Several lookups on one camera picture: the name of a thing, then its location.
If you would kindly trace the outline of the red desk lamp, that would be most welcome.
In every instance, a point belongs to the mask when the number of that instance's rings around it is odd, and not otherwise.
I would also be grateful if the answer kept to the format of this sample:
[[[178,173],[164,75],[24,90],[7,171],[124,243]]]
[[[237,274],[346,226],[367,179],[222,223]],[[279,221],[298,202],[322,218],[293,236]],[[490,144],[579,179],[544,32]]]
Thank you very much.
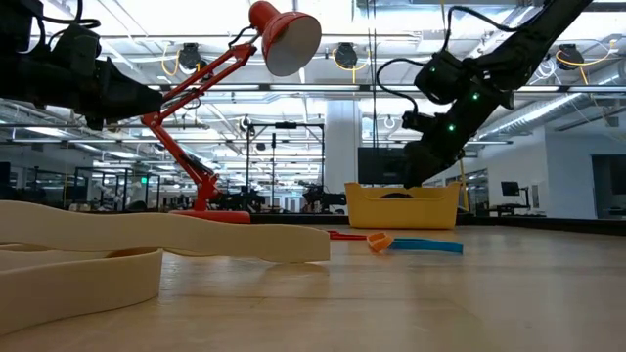
[[[250,222],[246,211],[208,208],[208,202],[220,195],[216,187],[218,174],[190,157],[162,126],[164,120],[245,66],[258,50],[254,46],[256,40],[261,41],[260,50],[267,69],[279,77],[297,73],[312,60],[319,48],[321,25],[310,15],[295,11],[282,13],[267,1],[257,1],[250,6],[248,19],[248,27],[255,31],[252,39],[242,44],[236,40],[229,42],[224,54],[164,95],[163,101],[168,104],[166,108],[146,113],[141,118],[141,122],[153,132],[197,186],[194,206],[187,210],[175,210],[175,215],[233,224]]]

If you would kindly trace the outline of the wide beige rubber band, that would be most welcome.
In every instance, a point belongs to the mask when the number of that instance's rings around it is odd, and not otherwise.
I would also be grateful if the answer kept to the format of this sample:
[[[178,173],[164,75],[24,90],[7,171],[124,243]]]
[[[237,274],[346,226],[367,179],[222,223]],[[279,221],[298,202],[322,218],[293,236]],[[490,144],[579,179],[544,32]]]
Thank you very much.
[[[0,245],[0,336],[158,296],[162,251]]]
[[[0,200],[0,242],[65,251],[162,248],[183,255],[328,261],[330,236],[311,227],[229,224],[166,213],[89,214]]]

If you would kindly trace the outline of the tall black equipment box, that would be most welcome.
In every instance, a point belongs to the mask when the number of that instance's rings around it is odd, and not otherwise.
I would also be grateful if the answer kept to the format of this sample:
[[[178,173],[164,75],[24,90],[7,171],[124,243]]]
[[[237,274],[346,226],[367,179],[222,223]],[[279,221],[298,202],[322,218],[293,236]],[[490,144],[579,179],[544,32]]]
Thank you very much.
[[[405,155],[398,148],[358,149],[358,182],[370,185],[399,185],[405,178]]]

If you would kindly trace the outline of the yellow plastic bin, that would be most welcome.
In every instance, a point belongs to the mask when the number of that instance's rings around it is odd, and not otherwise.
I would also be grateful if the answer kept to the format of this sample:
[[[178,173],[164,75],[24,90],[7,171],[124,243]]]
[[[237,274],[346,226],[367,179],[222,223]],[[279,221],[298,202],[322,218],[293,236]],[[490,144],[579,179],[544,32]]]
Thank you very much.
[[[353,228],[450,230],[456,225],[458,182],[438,188],[344,187]]]

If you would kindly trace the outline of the orange rubber band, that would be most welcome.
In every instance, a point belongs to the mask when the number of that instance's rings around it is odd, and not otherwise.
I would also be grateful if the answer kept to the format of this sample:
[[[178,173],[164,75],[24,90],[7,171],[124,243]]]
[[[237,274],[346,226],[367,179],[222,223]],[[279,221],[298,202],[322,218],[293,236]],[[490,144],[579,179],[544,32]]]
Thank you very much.
[[[387,233],[375,233],[366,236],[368,247],[373,252],[387,250],[394,242],[394,237]]]

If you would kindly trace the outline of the black background stand frame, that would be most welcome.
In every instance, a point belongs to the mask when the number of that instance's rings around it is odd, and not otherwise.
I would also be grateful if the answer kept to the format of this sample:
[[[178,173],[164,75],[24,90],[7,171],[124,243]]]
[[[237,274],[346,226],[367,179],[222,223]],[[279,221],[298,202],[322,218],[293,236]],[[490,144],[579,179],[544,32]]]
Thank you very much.
[[[265,197],[262,212],[298,206],[308,185],[325,186],[323,123],[256,122],[246,126],[245,187]]]

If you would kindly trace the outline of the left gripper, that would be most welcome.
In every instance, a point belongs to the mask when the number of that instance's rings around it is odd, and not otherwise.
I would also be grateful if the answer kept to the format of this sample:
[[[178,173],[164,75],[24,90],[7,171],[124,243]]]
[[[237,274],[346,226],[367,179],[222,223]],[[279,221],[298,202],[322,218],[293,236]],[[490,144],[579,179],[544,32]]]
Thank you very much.
[[[110,59],[73,57],[60,61],[67,107],[84,115],[90,129],[160,110],[159,91],[122,74]]]

